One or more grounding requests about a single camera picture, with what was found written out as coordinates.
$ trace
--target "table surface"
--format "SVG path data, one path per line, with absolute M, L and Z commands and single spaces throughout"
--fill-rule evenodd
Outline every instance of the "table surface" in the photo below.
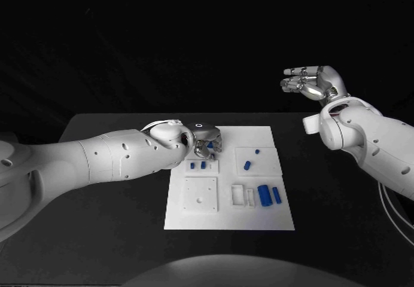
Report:
M 77 115 L 61 142 L 172 118 L 272 126 L 296 231 L 165 230 L 171 171 L 162 170 L 90 185 L 53 201 L 6 242 L 0 283 L 123 284 L 178 259 L 242 254 L 301 263 L 367 286 L 413 286 L 414 248 L 384 212 L 377 181 L 348 153 L 331 151 L 319 135 L 306 134 L 309 115 Z

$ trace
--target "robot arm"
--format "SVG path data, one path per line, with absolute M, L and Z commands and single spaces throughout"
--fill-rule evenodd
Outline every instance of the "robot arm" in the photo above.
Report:
M 178 120 L 74 142 L 22 145 L 0 141 L 0 241 L 67 191 L 172 169 L 192 150 L 214 160 L 210 142 L 221 152 L 220 129 L 205 123 L 185 126 Z
M 324 106 L 304 119 L 306 133 L 319 133 L 330 149 L 353 154 L 360 167 L 396 192 L 414 200 L 414 127 L 383 116 L 345 89 L 331 66 L 285 70 L 285 92 L 302 93 Z

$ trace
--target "blue object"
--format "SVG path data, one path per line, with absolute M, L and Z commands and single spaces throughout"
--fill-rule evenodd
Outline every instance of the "blue object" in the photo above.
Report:
M 279 188 L 273 187 L 273 191 L 275 191 L 276 203 L 280 204 L 283 202 L 283 200 L 280 199 Z
M 257 188 L 259 191 L 259 196 L 262 198 L 262 206 L 272 206 L 273 201 L 272 201 L 272 196 L 270 196 L 270 188 L 267 185 L 262 185 Z
M 250 162 L 250 161 L 247 161 L 247 162 L 246 162 L 246 164 L 244 164 L 244 169 L 246 169 L 246 170 L 249 170 L 249 169 L 250 169 L 250 165 L 252 165 L 252 162 Z

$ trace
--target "blue cylinder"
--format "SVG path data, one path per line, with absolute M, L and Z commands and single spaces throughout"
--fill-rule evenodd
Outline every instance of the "blue cylinder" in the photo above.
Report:
M 244 169 L 246 169 L 246 170 L 249 170 L 249 169 L 250 169 L 250 165 L 252 165 L 252 162 L 250 162 L 250 161 L 247 161 L 247 162 L 246 162 L 246 164 L 244 164 Z
M 257 188 L 259 191 L 259 196 L 262 198 L 262 206 L 272 206 L 273 201 L 272 201 L 272 196 L 270 196 L 270 188 L 267 185 L 262 185 Z
M 283 202 L 283 200 L 280 199 L 279 188 L 273 187 L 273 191 L 275 191 L 276 203 L 280 204 Z

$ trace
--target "white plastic block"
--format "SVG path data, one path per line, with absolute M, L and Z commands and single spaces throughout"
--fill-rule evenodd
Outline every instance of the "white plastic block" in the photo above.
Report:
M 182 210 L 185 212 L 218 212 L 218 179 L 185 178 Z
M 309 135 L 319 133 L 319 114 L 304 119 L 305 131 Z
M 205 169 L 201 168 L 201 163 L 205 161 Z M 218 160 L 185 160 L 184 163 L 187 166 L 187 174 L 195 175 L 218 175 Z
M 282 176 L 283 168 L 276 148 L 236 148 L 237 175 L 239 176 Z
M 247 192 L 247 198 L 249 198 L 249 207 L 255 208 L 255 193 L 253 193 L 253 189 L 249 188 L 246 190 L 246 192 Z
M 231 185 L 231 206 L 246 207 L 244 186 L 242 184 Z

